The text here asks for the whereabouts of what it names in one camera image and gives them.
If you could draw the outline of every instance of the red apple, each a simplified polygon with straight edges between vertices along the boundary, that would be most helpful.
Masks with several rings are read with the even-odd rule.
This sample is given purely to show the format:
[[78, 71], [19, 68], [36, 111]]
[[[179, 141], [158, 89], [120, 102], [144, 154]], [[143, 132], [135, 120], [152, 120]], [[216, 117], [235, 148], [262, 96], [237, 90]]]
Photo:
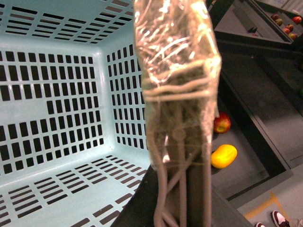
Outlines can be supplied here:
[[289, 33], [290, 33], [290, 30], [289, 30], [287, 27], [283, 28], [283, 31], [284, 31], [286, 34], [289, 34]]
[[290, 30], [290, 32], [292, 32], [293, 29], [294, 29], [294, 26], [293, 26], [293, 25], [287, 25], [286, 27]]
[[279, 15], [277, 13], [275, 13], [275, 14], [271, 15], [271, 18], [273, 20], [277, 20], [277, 19], [279, 19]]
[[296, 25], [301, 23], [301, 21], [302, 21], [302, 18], [300, 16], [296, 16], [293, 18], [293, 22], [295, 22]]
[[281, 25], [283, 24], [283, 20], [280, 19], [280, 18], [277, 19], [277, 20], [276, 20], [276, 24], [279, 25], [279, 26], [281, 26]]
[[219, 117], [214, 119], [214, 132], [226, 133], [231, 128], [231, 120], [224, 112], [219, 112]]
[[294, 33], [290, 33], [288, 34], [289, 38], [291, 38], [292, 40], [295, 40], [297, 38], [297, 34], [294, 34]]

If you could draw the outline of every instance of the yellow tape line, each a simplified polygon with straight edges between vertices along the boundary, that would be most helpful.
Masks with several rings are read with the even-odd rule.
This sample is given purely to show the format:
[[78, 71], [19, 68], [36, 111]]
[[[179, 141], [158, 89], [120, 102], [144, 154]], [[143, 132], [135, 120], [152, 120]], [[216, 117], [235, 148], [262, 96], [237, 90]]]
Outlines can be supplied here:
[[244, 217], [249, 220], [256, 216], [257, 214], [261, 213], [263, 210], [265, 210], [267, 207], [269, 207], [272, 204], [276, 204], [279, 208], [279, 212], [286, 218], [286, 220], [289, 220], [288, 215], [286, 214], [285, 210], [283, 209], [282, 205], [279, 203], [278, 198], [273, 192], [269, 192], [270, 198], [257, 206], [255, 209], [251, 210], [250, 212], [246, 213]]

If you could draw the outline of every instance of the floor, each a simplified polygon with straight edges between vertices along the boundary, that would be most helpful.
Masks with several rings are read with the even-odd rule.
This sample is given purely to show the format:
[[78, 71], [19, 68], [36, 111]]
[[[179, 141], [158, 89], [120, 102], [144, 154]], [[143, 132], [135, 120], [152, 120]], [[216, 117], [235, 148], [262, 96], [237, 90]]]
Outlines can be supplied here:
[[279, 211], [288, 220], [303, 218], [303, 165], [292, 171], [292, 177], [240, 207], [238, 211], [252, 225], [261, 222], [266, 227], [275, 227], [270, 216], [273, 210]]

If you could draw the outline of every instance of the plastic basket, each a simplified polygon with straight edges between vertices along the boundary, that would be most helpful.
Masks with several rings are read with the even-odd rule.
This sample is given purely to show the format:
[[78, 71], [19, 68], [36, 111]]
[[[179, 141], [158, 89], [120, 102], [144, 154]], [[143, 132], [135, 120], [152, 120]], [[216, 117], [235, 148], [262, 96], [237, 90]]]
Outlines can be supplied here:
[[0, 227], [110, 226], [149, 166], [130, 0], [0, 1]]

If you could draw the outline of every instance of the red and white shoe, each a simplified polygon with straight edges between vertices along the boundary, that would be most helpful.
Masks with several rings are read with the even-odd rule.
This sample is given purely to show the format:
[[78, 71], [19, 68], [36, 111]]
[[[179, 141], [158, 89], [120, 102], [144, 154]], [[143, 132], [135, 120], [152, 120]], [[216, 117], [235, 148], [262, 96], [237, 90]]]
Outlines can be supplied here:
[[271, 217], [272, 217], [276, 227], [289, 227], [289, 222], [278, 211], [274, 210], [271, 213]]
[[255, 227], [265, 227], [265, 225], [263, 225], [261, 222], [258, 222]]

